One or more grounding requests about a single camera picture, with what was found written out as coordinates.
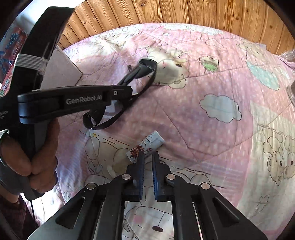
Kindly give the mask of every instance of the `pink bedspread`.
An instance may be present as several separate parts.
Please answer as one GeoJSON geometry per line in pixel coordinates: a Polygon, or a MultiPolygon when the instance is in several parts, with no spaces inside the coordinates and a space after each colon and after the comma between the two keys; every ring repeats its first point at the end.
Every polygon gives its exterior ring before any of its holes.
{"type": "MultiPolygon", "coordinates": [[[[40,223],[85,184],[109,182],[108,166],[124,173],[125,153],[156,130],[165,140],[161,160],[175,174],[210,183],[269,239],[282,232],[295,212],[291,67],[239,36],[188,24],[123,27],[64,52],[83,72],[78,85],[117,84],[141,58],[158,70],[155,84],[105,130],[86,130],[81,113],[59,119],[59,185],[34,201],[40,223]]],[[[123,239],[173,238],[171,204],[154,200],[150,161],[143,200],[126,205],[123,239]]]]}

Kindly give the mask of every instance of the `white strap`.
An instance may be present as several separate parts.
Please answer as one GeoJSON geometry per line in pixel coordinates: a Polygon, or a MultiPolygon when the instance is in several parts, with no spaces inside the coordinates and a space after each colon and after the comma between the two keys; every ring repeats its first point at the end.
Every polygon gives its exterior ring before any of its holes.
{"type": "Polygon", "coordinates": [[[44,75],[48,60],[41,57],[19,53],[14,62],[15,67],[30,68],[44,75]]]}

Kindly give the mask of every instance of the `wooden wall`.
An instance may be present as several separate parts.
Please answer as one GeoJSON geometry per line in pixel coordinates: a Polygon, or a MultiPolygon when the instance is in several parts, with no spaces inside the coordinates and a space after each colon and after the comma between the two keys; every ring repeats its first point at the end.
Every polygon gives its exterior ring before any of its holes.
{"type": "Polygon", "coordinates": [[[86,0],[76,7],[58,45],[65,49],[114,28],[150,22],[214,27],[267,45],[281,54],[295,40],[263,0],[86,0]]]}

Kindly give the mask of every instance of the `white wrapper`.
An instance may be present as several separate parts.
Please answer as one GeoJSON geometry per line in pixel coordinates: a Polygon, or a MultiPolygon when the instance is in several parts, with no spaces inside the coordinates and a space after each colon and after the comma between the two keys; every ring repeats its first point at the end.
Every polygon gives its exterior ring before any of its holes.
{"type": "Polygon", "coordinates": [[[135,163],[139,151],[144,152],[146,158],[151,155],[152,152],[156,151],[164,142],[165,141],[160,134],[157,131],[154,131],[145,137],[137,146],[130,149],[126,155],[132,163],[135,163]]]}

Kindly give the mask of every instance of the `screw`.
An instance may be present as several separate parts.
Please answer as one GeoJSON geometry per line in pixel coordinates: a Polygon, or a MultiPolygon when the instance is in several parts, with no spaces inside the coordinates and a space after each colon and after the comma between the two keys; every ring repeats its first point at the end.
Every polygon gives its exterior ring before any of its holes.
{"type": "Polygon", "coordinates": [[[201,188],[204,189],[204,190],[208,190],[210,188],[210,184],[208,184],[206,182],[202,183],[201,188]]]}
{"type": "Polygon", "coordinates": [[[95,185],[95,183],[91,182],[91,183],[88,183],[88,184],[86,185],[86,188],[87,188],[88,190],[92,190],[92,189],[95,189],[95,188],[96,188],[96,185],[95,185]]]}
{"type": "Polygon", "coordinates": [[[122,178],[123,178],[124,180],[129,180],[129,179],[131,178],[131,176],[130,176],[129,174],[123,174],[123,175],[122,175],[122,178]]]}
{"type": "Polygon", "coordinates": [[[172,173],[170,173],[170,174],[168,174],[168,175],[166,176],[166,178],[169,179],[169,180],[174,180],[174,179],[175,179],[175,175],[172,174],[172,173]]]}

